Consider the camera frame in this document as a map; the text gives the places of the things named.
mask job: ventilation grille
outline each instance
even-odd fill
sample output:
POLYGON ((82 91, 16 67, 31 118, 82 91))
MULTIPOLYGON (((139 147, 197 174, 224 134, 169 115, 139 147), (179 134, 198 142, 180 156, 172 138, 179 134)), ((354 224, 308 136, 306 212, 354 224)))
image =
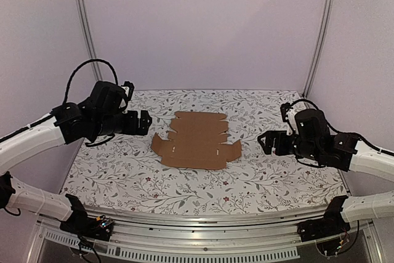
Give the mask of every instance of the ventilation grille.
MULTIPOLYGON (((79 239, 72 234, 59 233, 48 229, 46 239, 74 248, 77 248, 79 243, 79 239)), ((155 263, 259 263, 281 262, 300 257, 297 248, 240 255, 168 255, 109 245, 107 253, 101 253, 100 251, 98 253, 108 257, 133 260, 134 262, 155 263)))

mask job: white wall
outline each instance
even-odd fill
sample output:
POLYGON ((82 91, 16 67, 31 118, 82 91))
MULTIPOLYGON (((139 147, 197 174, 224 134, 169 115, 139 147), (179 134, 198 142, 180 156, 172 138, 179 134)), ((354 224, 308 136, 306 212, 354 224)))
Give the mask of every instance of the white wall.
MULTIPOLYGON (((60 105, 69 75, 87 59, 74 0, 0 0, 0 137, 60 105)), ((87 97, 90 67, 71 86, 70 100, 87 97)), ((11 171, 20 180, 58 192, 76 145, 40 154, 11 171)), ((0 261, 22 262, 35 216, 0 211, 0 261)))
POLYGON ((323 4, 324 0, 86 0, 97 54, 110 60, 119 76, 132 80, 137 89, 300 91, 323 4))
MULTIPOLYGON (((334 0, 328 35, 310 98, 337 129, 356 131, 394 150, 394 0, 334 0)), ((352 193, 394 184, 347 174, 352 193)), ((387 262, 394 262, 394 219, 376 221, 387 262)))

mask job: unfolded cardboard box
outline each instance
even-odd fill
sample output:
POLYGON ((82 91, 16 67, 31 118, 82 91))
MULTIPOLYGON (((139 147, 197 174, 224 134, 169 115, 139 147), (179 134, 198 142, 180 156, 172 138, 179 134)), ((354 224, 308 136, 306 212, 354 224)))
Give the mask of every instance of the unfolded cardboard box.
POLYGON ((168 140, 153 137, 151 148, 161 163, 175 168, 224 169, 227 161, 241 157, 241 141, 227 142, 226 114, 175 112, 168 140))

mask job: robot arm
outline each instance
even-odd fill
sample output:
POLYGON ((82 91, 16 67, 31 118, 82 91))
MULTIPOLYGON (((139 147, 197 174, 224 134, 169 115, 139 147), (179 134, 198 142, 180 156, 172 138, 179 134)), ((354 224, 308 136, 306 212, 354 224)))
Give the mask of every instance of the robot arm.
MULTIPOLYGON (((376 147, 359 134, 336 131, 317 108, 297 112, 294 104, 281 106, 287 131, 267 131, 258 137, 265 154, 295 155, 299 163, 314 168, 365 172, 394 182, 393 152, 376 147), (337 134, 331 135, 330 128, 337 134), (316 161, 317 165, 301 159, 316 161)), ((388 216, 394 216, 394 192, 337 196, 323 218, 301 222, 298 231, 303 241, 315 240, 347 231, 353 221, 388 216)))
POLYGON ((61 229, 86 237, 108 240, 111 219, 89 218, 72 195, 56 195, 29 186, 12 177, 9 169, 44 150, 87 138, 90 146, 100 145, 117 134, 148 133, 148 112, 126 111, 134 86, 117 86, 99 81, 91 95, 79 104, 64 103, 49 114, 0 139, 0 209, 26 209, 62 221, 61 229), (110 136, 95 144, 98 136, 110 136))

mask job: table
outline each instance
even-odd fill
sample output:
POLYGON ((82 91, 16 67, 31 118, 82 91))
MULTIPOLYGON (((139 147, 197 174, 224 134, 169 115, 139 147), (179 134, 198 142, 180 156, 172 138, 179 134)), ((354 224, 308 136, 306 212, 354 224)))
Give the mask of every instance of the table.
POLYGON ((138 91, 132 110, 148 110, 147 136, 117 135, 107 144, 82 145, 62 192, 89 206, 180 215, 258 214, 328 204, 346 194, 336 169, 313 169, 290 156, 266 156, 257 136, 285 129, 279 107, 299 99, 293 91, 138 91), (227 114, 230 143, 242 157, 219 171, 163 166, 151 149, 157 132, 166 139, 175 111, 227 114))

